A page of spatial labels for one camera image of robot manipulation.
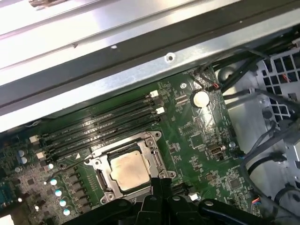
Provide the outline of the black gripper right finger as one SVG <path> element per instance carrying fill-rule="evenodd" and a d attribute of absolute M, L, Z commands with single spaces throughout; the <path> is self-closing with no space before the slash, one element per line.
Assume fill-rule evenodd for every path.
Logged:
<path fill-rule="evenodd" d="M 255 216 L 215 199 L 206 199 L 195 205 L 175 195 L 172 179 L 162 178 L 161 186 L 172 225 L 274 225 L 275 222 Z"/>

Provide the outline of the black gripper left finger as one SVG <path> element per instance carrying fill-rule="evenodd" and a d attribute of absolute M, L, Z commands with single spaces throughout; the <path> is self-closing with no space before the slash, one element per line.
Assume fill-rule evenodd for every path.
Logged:
<path fill-rule="evenodd" d="M 162 187 L 160 178 L 151 179 L 151 194 L 142 203 L 116 199 L 84 213 L 66 225 L 159 225 L 161 224 Z"/>

